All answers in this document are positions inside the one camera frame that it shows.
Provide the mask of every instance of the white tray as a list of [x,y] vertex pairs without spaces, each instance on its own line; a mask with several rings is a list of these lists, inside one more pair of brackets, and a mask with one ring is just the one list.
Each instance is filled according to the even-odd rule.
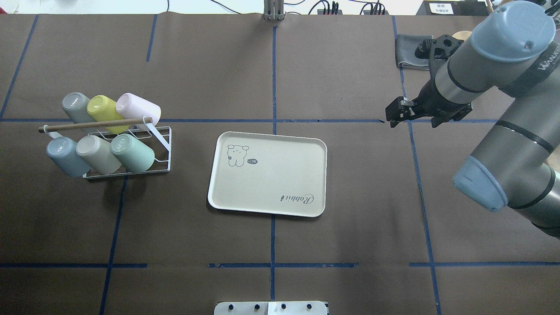
[[325,210],[325,192],[323,141],[231,131],[218,138],[212,207],[314,217]]

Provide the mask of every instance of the bear drawing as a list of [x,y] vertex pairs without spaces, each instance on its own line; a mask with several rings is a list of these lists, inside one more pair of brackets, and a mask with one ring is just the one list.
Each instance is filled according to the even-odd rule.
[[227,158],[230,160],[230,166],[241,167],[245,164],[248,146],[227,146]]

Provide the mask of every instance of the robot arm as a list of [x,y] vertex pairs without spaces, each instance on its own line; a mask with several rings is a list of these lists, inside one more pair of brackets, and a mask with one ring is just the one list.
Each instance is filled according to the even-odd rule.
[[544,163],[560,144],[555,31],[540,6],[514,1],[490,14],[464,43],[447,35],[426,42],[417,55],[430,51],[431,79],[416,99],[395,99],[386,115],[391,127],[426,116],[437,127],[461,120],[470,102],[492,86],[514,97],[453,184],[485,208],[509,206],[560,238],[560,174]]

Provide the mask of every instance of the blue joint cap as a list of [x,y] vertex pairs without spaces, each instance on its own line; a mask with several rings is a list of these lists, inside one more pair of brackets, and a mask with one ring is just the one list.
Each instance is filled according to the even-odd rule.
[[529,1],[499,6],[474,28],[469,40],[474,50],[498,62],[521,62],[540,55],[552,42],[552,16]]
[[453,176],[453,186],[490,211],[499,211],[507,206],[502,186],[486,166],[472,156],[465,159]]

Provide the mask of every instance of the blue tape line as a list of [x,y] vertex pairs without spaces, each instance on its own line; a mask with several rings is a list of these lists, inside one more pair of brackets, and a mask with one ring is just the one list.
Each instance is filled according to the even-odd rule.
[[560,266],[558,261],[481,261],[481,262],[412,262],[409,267],[528,267],[528,266]]
[[106,263],[0,263],[0,268],[107,268]]
[[[107,268],[106,263],[0,263],[0,268]],[[147,263],[117,263],[113,268],[147,268]]]
[[430,272],[432,275],[432,285],[433,285],[433,295],[436,301],[436,311],[437,315],[441,315],[441,306],[440,306],[440,293],[437,288],[437,279],[436,279],[436,268],[433,265],[433,251],[432,251],[432,242],[430,240],[430,227],[428,225],[428,215],[426,214],[426,204],[424,202],[424,191],[422,189],[422,179],[420,178],[420,168],[418,166],[418,155],[416,154],[416,143],[414,141],[414,131],[412,129],[412,123],[407,121],[408,131],[410,134],[410,144],[412,145],[412,156],[414,159],[414,168],[416,172],[416,181],[418,185],[418,190],[420,191],[420,200],[422,204],[422,215],[424,216],[424,233],[426,235],[426,246],[428,248],[428,258],[430,260]]
[[276,267],[276,215],[271,216],[270,222],[270,300],[276,299],[275,267]]
[[399,33],[397,33],[396,31],[396,19],[394,15],[391,15],[391,19],[393,20],[393,34],[395,35],[395,40],[396,40],[396,36],[399,35]]
[[116,239],[119,236],[120,217],[123,213],[124,206],[124,191],[127,188],[128,175],[124,177],[123,188],[120,191],[119,212],[116,215],[115,230],[113,232],[113,242],[111,243],[111,252],[109,254],[109,263],[107,265],[107,273],[105,275],[105,286],[103,287],[103,296],[101,297],[101,307],[99,308],[99,315],[105,312],[105,302],[107,301],[107,292],[109,291],[109,281],[111,280],[111,269],[113,268],[113,258],[115,256]]
[[10,95],[12,95],[13,86],[16,83],[17,74],[20,72],[21,63],[24,61],[25,53],[27,52],[27,47],[29,47],[29,42],[31,42],[31,37],[33,36],[33,32],[35,31],[35,26],[37,25],[38,19],[39,15],[37,14],[35,15],[33,25],[31,26],[31,30],[29,31],[29,35],[27,36],[27,41],[25,42],[24,49],[21,52],[20,61],[17,62],[16,71],[13,73],[12,82],[10,83],[10,87],[8,88],[8,92],[6,93],[6,98],[4,99],[2,110],[0,110],[0,120],[2,120],[2,117],[4,117],[4,112],[6,111],[6,107],[8,106],[8,102],[10,100]]
[[276,29],[272,27],[272,134],[276,135]]
[[[396,28],[396,18],[395,16],[391,16],[393,19],[393,32],[395,35],[395,42],[396,37],[399,34]],[[404,71],[402,67],[399,67],[400,72],[400,83],[403,88],[403,96],[407,97],[407,92],[404,88]],[[430,259],[430,273],[432,275],[432,286],[433,286],[433,296],[436,302],[436,312],[437,315],[441,315],[441,306],[440,306],[440,293],[437,288],[437,279],[436,279],[436,268],[433,266],[433,252],[432,252],[432,242],[430,241],[430,228],[428,226],[428,216],[426,214],[426,204],[424,202],[424,191],[422,190],[422,180],[420,178],[420,168],[418,167],[418,156],[416,154],[416,143],[414,141],[414,131],[412,129],[412,123],[407,121],[408,125],[408,132],[410,134],[410,145],[412,147],[412,156],[414,158],[414,168],[416,171],[416,181],[418,185],[418,190],[420,191],[420,200],[422,204],[422,215],[424,216],[424,233],[426,235],[426,246],[428,248],[428,258]]]
[[6,118],[2,122],[5,123],[68,123],[71,119],[63,118]]
[[[432,123],[429,119],[416,119],[413,123]],[[461,121],[448,121],[447,123],[496,123],[497,119],[463,119]]]
[[150,62],[150,57],[152,55],[153,35],[156,32],[156,23],[157,23],[157,14],[154,14],[153,23],[152,23],[152,35],[150,35],[150,45],[148,46],[148,54],[146,55],[146,62]]
[[[209,263],[208,268],[270,268],[272,264],[262,263]],[[355,268],[360,263],[274,263],[274,268]]]
[[276,268],[356,268],[359,263],[276,263]]
[[[272,27],[272,134],[276,135],[276,31]],[[276,215],[270,216],[270,300],[276,299]]]
[[272,123],[272,119],[160,119],[164,123]]
[[385,123],[379,119],[277,119],[279,123]]
[[208,268],[270,268],[270,263],[209,263]]

